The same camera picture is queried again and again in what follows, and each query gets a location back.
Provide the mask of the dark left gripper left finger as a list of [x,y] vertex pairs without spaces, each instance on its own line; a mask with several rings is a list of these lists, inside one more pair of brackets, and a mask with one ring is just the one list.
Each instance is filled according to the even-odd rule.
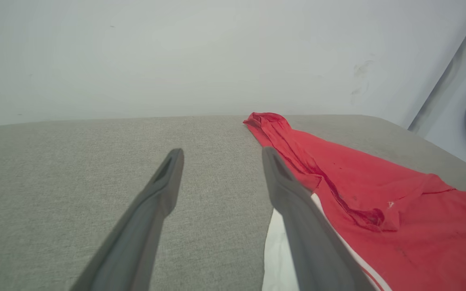
[[72,291],[147,291],[163,221],[176,206],[184,152],[172,149],[89,261]]

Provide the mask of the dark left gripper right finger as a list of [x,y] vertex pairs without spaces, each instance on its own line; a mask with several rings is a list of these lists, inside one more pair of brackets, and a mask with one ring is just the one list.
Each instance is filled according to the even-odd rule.
[[264,249],[264,291],[375,291],[346,244],[272,147],[262,150],[274,208]]

